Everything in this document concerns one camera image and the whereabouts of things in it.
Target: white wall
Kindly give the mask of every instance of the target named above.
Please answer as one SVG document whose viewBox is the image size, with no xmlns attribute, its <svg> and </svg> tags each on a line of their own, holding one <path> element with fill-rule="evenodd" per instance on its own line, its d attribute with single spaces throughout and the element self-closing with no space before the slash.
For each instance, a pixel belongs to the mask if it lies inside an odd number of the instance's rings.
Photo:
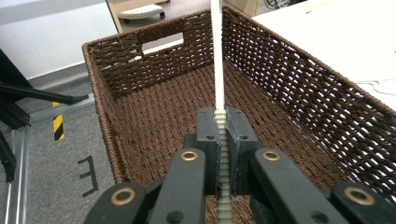
<svg viewBox="0 0 396 224">
<path fill-rule="evenodd" d="M 84 63 L 85 42 L 116 32 L 105 0 L 0 0 L 0 48 L 27 79 Z"/>
</svg>

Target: white object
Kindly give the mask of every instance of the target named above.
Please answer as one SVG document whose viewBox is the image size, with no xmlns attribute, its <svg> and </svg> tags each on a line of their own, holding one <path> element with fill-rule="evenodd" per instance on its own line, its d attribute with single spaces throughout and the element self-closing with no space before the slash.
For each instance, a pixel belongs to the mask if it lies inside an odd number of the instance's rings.
<svg viewBox="0 0 396 224">
<path fill-rule="evenodd" d="M 351 81 L 389 83 L 396 89 L 394 0 L 309 0 L 253 20 Z M 375 92 L 371 85 L 360 86 L 396 110 L 395 96 Z"/>
<path fill-rule="evenodd" d="M 211 19 L 213 32 L 213 54 L 215 63 L 215 92 L 216 92 L 216 109 L 224 110 L 224 75 L 222 64 L 221 48 L 221 28 L 222 28 L 222 9 L 220 0 L 211 0 Z"/>
<path fill-rule="evenodd" d="M 157 5 L 137 7 L 131 10 L 118 12 L 117 16 L 126 20 L 145 19 L 163 13 L 163 8 Z"/>
<path fill-rule="evenodd" d="M 102 0 L 0 1 L 0 48 L 26 79 L 84 63 L 84 43 L 116 32 Z"/>
</svg>

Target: metal frame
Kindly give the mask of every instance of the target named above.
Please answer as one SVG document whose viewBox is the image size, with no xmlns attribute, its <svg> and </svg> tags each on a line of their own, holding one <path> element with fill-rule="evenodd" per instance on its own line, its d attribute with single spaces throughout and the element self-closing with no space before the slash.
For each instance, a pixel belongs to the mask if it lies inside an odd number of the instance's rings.
<svg viewBox="0 0 396 224">
<path fill-rule="evenodd" d="M 30 124 L 34 125 L 59 114 L 69 113 L 94 103 L 93 94 L 73 105 L 59 105 L 30 115 Z M 5 224 L 26 223 L 26 202 L 29 174 L 29 137 L 30 125 L 12 131 L 10 147 L 17 159 L 14 181 L 7 186 L 7 210 Z"/>
<path fill-rule="evenodd" d="M 7 97 L 0 96 L 0 120 L 13 130 L 29 124 L 29 115 Z"/>
</svg>

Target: woven texture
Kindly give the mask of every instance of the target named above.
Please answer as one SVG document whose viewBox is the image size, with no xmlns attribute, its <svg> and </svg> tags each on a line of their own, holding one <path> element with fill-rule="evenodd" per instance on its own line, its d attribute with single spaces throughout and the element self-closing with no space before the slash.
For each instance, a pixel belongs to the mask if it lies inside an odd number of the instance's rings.
<svg viewBox="0 0 396 224">
<path fill-rule="evenodd" d="M 210 12 L 83 46 L 116 183 L 163 177 L 198 109 L 214 105 Z M 144 55 L 142 45 L 184 43 Z M 241 108 L 265 146 L 286 152 L 318 187 L 353 180 L 396 196 L 396 113 L 327 65 L 231 8 L 223 13 L 226 105 Z M 251 223 L 248 197 L 234 221 Z M 216 202 L 206 197 L 206 223 Z"/>
</svg>

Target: gray carpet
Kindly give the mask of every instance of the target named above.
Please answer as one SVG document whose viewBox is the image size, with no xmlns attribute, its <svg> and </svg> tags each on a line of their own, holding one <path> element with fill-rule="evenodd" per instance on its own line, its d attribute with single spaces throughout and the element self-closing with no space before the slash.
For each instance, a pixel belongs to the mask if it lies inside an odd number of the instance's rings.
<svg viewBox="0 0 396 224">
<path fill-rule="evenodd" d="M 92 92 L 88 77 L 48 91 L 83 95 Z M 28 113 L 51 107 L 50 102 L 25 98 L 18 105 Z M 0 125 L 7 140 L 10 129 Z M 94 105 L 64 114 L 64 136 L 54 141 L 52 119 L 32 125 L 29 136 L 29 182 L 27 223 L 82 223 L 93 204 L 114 184 Z M 87 158 L 92 158 L 97 188 L 90 176 Z M 4 220 L 6 186 L 1 170 L 0 220 Z"/>
</svg>

